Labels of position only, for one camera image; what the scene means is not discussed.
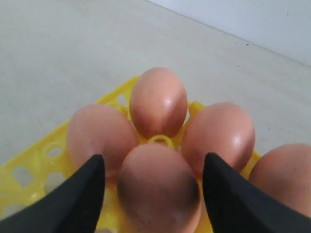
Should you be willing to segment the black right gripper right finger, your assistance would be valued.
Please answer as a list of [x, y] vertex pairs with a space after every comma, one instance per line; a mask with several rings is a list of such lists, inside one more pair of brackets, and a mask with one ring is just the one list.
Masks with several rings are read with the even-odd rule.
[[215, 233], [309, 233], [311, 219], [247, 181], [218, 154], [205, 157], [202, 190]]

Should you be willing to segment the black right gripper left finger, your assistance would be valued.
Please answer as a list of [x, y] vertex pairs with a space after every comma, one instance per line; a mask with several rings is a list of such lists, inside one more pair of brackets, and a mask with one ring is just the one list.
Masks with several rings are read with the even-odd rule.
[[92, 156], [46, 197], [0, 222], [2, 233], [93, 233], [104, 201], [105, 168]]

